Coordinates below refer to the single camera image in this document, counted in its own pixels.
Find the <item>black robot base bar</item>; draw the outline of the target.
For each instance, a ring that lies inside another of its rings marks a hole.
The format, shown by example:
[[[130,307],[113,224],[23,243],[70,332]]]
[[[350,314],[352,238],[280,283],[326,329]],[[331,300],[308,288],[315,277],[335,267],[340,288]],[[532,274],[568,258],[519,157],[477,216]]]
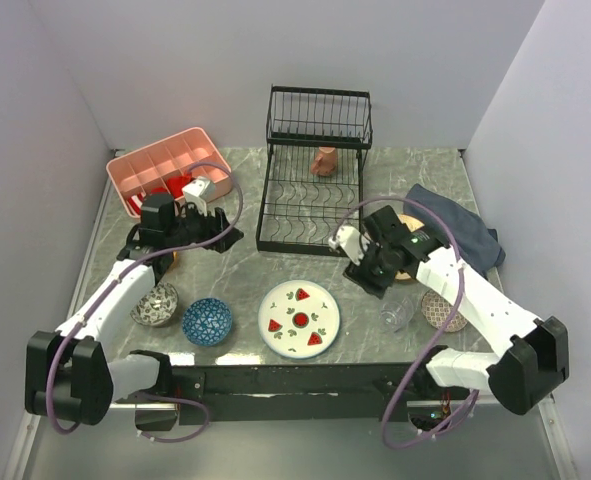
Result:
[[[180,366],[160,387],[119,399],[140,412],[146,432],[168,431],[163,404],[181,426],[211,422],[364,419],[381,420],[411,364],[291,364]]]

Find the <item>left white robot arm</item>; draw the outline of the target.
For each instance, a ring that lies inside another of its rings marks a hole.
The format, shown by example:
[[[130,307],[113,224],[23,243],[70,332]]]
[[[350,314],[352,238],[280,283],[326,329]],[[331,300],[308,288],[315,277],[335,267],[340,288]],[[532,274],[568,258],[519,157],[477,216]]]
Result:
[[[109,361],[104,345],[137,304],[160,283],[180,251],[224,253],[244,234],[220,207],[180,205],[168,194],[144,201],[108,277],[71,318],[52,332],[38,331],[26,347],[24,407],[56,426],[95,425],[109,406],[137,392],[168,399],[175,378],[168,355],[135,350]]]

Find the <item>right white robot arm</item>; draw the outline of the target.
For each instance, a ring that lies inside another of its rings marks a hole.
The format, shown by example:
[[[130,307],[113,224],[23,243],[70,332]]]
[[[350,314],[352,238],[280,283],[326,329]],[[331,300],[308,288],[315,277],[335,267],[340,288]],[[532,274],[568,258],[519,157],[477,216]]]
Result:
[[[362,229],[339,222],[328,239],[350,263],[346,278],[383,298],[398,273],[438,294],[485,339],[488,353],[463,352],[431,339],[408,368],[396,392],[413,378],[415,391],[437,397],[446,387],[485,391],[508,411],[524,415],[569,377],[566,326],[520,307],[462,257],[445,226],[415,231],[392,207],[365,218]]]

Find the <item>pink coffee mug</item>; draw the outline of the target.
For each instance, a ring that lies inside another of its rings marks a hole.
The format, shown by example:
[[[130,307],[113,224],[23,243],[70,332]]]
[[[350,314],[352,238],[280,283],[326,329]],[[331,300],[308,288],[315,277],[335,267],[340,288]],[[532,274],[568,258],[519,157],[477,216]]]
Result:
[[[319,147],[310,167],[313,175],[328,177],[337,169],[338,152],[335,147]]]

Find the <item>clear plastic cup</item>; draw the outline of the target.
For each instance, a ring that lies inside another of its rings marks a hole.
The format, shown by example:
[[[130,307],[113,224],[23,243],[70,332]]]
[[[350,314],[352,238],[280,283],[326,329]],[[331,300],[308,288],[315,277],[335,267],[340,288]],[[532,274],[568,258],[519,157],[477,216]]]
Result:
[[[415,303],[410,298],[386,301],[380,308],[380,322],[386,331],[398,333],[408,327],[415,311]]]

